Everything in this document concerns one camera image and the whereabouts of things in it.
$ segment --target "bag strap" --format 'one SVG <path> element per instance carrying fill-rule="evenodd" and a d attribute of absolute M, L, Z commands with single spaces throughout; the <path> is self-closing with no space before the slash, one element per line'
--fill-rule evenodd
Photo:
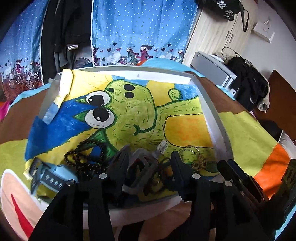
<path fill-rule="evenodd" d="M 241 16 L 242 16 L 242 30 L 244 32 L 247 31 L 247 28 L 248 28 L 248 23 L 249 23 L 249 12 L 244 8 L 244 6 L 242 5 L 242 3 L 240 2 L 240 0 L 238 0 L 239 2 L 239 8 L 241 10 Z M 247 22 L 246 22 L 246 25 L 244 24 L 244 11 L 246 11 L 248 13 L 248 18 L 247 18 Z"/>

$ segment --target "black bag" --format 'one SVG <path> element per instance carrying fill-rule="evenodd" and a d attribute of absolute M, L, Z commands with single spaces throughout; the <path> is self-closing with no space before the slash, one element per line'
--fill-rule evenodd
<path fill-rule="evenodd" d="M 242 30 L 247 31 L 249 23 L 249 12 L 244 8 L 239 0 L 202 0 L 204 6 L 209 8 L 211 11 L 215 12 L 219 16 L 233 21 L 234 16 L 241 13 L 242 16 Z M 248 19 L 246 25 L 244 24 L 244 11 L 248 13 Z"/>

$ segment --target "dinosaur eye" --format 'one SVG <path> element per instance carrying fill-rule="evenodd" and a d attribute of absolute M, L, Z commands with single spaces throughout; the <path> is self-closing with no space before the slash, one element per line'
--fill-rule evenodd
<path fill-rule="evenodd" d="M 93 106 L 103 106 L 109 103 L 110 96 L 105 91 L 95 91 L 86 96 L 86 101 Z"/>
<path fill-rule="evenodd" d="M 85 122 L 95 129 L 106 128 L 113 124 L 114 114 L 111 110 L 96 108 L 86 114 Z"/>

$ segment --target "pink fabric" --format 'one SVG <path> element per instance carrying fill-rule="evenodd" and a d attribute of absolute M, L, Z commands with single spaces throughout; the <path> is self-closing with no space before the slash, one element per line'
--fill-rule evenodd
<path fill-rule="evenodd" d="M 6 102 L 0 107 L 0 120 L 3 120 L 4 117 L 6 116 L 9 105 L 10 105 L 10 101 L 6 101 Z"/>

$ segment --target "cartoon couple on curtain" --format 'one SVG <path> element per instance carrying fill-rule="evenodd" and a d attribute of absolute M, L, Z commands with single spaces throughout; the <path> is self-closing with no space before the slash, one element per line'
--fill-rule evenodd
<path fill-rule="evenodd" d="M 127 49 L 126 51 L 128 52 L 128 59 L 130 59 L 130 61 L 128 61 L 129 64 L 137 64 L 137 63 L 140 63 L 144 60 L 146 60 L 147 58 L 153 58 L 153 56 L 150 56 L 148 54 L 148 51 L 151 50 L 153 48 L 153 46 L 149 46 L 149 45 L 142 45 L 141 46 L 141 56 L 138 56 L 139 53 L 135 53 L 133 51 L 133 48 L 135 47 L 135 45 L 133 44 L 128 44 L 127 45 Z"/>

